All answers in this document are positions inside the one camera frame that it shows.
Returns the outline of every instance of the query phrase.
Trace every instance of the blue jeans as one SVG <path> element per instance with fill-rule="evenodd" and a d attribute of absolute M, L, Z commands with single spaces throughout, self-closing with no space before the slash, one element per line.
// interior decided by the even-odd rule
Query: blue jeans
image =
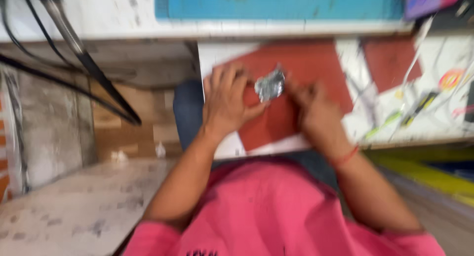
<path fill-rule="evenodd" d="M 179 140 L 182 150 L 191 144 L 202 125 L 202 107 L 204 106 L 204 95 L 201 80 L 188 80 L 175 88 L 173 100 L 173 111 L 175 112 L 176 125 L 178 127 Z M 334 169 L 329 166 L 324 157 L 314 150 L 297 151 L 272 156 L 273 160 L 291 160 L 299 163 L 311 176 L 338 191 L 337 179 Z M 214 162 L 212 168 L 216 168 L 224 162 Z"/>

